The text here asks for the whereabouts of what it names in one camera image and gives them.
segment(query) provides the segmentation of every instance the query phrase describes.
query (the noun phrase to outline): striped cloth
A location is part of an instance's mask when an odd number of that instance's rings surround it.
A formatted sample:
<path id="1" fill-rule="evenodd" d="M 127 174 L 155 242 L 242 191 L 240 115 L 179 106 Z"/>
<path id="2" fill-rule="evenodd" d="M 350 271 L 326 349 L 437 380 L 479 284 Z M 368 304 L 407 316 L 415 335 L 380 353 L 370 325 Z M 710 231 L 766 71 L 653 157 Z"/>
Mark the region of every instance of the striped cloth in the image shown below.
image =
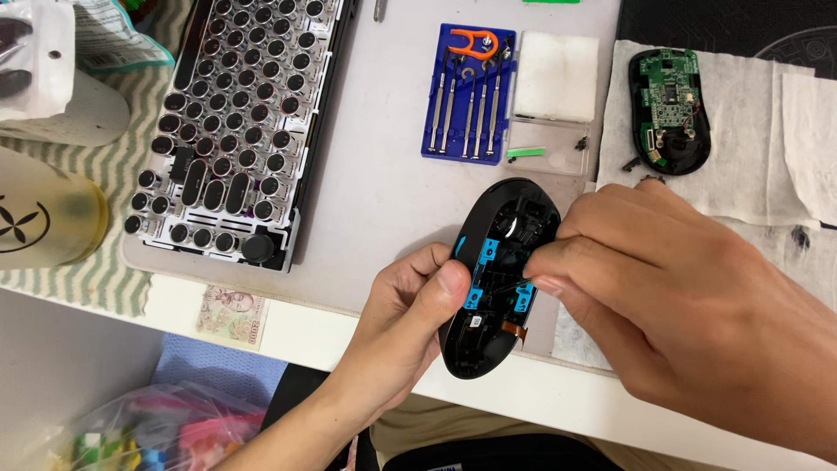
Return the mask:
<path id="1" fill-rule="evenodd" d="M 190 0 L 161 2 L 151 36 L 173 54 L 177 52 L 190 5 Z M 0 271 L 0 286 L 112 313 L 142 315 L 151 273 L 127 267 L 117 253 L 121 224 L 128 216 L 128 202 L 136 191 L 135 178 L 145 164 L 171 75 L 172 68 L 163 66 L 100 77 L 119 91 L 131 108 L 128 130 L 112 144 L 84 148 L 0 137 L 0 146 L 93 180 L 110 206 L 107 234 L 91 256 L 71 267 Z"/>

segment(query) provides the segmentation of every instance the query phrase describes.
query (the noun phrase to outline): white pouch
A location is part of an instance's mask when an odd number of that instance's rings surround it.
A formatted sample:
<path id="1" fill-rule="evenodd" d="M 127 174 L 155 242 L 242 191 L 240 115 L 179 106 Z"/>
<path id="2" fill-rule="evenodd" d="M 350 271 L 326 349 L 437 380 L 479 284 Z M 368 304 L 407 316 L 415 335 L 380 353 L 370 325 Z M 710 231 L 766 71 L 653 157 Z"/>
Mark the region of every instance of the white pouch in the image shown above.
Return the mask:
<path id="1" fill-rule="evenodd" d="M 72 3 L 0 4 L 0 121 L 63 113 L 73 95 L 74 73 Z"/>

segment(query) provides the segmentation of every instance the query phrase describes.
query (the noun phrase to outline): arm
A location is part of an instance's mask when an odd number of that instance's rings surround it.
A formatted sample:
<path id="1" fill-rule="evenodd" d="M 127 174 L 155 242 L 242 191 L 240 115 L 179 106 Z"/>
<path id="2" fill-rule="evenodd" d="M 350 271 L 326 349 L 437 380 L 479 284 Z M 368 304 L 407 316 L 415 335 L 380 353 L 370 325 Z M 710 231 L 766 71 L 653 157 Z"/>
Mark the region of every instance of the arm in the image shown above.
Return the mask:
<path id="1" fill-rule="evenodd" d="M 430 244 L 375 278 L 346 353 L 314 394 L 218 471 L 324 469 L 361 430 L 400 404 L 439 356 L 437 331 L 465 301 L 470 274 Z"/>
<path id="2" fill-rule="evenodd" d="M 633 396 L 837 463 L 837 314 L 663 184 L 585 194 L 526 275 Z"/>

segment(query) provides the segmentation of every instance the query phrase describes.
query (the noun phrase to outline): logo print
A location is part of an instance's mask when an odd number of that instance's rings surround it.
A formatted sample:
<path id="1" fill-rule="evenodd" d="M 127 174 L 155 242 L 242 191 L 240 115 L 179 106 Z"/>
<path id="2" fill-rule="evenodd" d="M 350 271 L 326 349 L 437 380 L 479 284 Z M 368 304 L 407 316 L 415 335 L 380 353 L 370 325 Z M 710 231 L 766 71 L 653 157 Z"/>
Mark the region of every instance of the logo print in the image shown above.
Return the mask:
<path id="1" fill-rule="evenodd" d="M 5 199 L 5 198 L 6 198 L 5 195 L 0 194 L 0 200 Z M 40 241 L 41 239 L 44 238 L 44 236 L 47 235 L 47 232 L 49 231 L 49 213 L 47 213 L 46 208 L 44 208 L 40 203 L 36 202 L 35 204 L 37 204 L 38 207 L 41 209 L 41 211 L 44 212 L 44 217 L 47 220 L 46 221 L 46 226 L 44 227 L 44 232 L 41 235 L 39 235 L 34 241 L 29 242 L 25 246 L 18 247 L 17 249 L 12 249 L 12 250 L 9 250 L 9 251 L 0 251 L 0 253 L 20 251 L 22 249 L 25 249 L 27 247 L 35 245 L 36 243 L 38 243 L 38 241 Z M 14 238 L 17 239 L 18 242 L 20 242 L 21 244 L 26 244 L 26 234 L 23 232 L 23 229 L 21 229 L 20 226 L 25 225 L 29 221 L 35 219 L 36 217 L 38 217 L 39 214 L 40 214 L 40 211 L 35 211 L 33 213 L 29 213 L 28 215 L 25 215 L 24 217 L 20 218 L 19 220 L 14 220 L 14 218 L 12 217 L 12 214 L 9 213 L 8 210 L 6 210 L 6 208 L 3 208 L 2 206 L 0 206 L 0 218 L 3 218 L 3 220 L 6 221 L 7 224 L 9 224 L 9 227 L 4 227 L 4 228 L 0 229 L 0 236 L 5 236 L 7 232 L 11 231 L 14 234 Z"/>

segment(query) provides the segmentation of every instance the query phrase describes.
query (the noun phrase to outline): fingernail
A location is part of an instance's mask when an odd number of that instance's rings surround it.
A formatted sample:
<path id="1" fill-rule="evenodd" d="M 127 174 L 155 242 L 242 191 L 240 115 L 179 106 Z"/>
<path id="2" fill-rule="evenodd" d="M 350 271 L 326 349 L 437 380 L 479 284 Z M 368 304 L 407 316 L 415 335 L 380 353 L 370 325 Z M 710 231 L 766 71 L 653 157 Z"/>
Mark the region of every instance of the fingernail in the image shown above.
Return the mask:
<path id="1" fill-rule="evenodd" d="M 544 275 L 533 278 L 531 283 L 535 285 L 537 289 L 555 298 L 561 296 L 561 293 L 564 292 L 564 281 L 560 277 Z"/>
<path id="2" fill-rule="evenodd" d="M 446 261 L 439 271 L 436 272 L 436 278 L 439 279 L 439 285 L 441 285 L 444 292 L 448 294 L 453 294 L 460 284 L 460 273 L 450 260 Z"/>

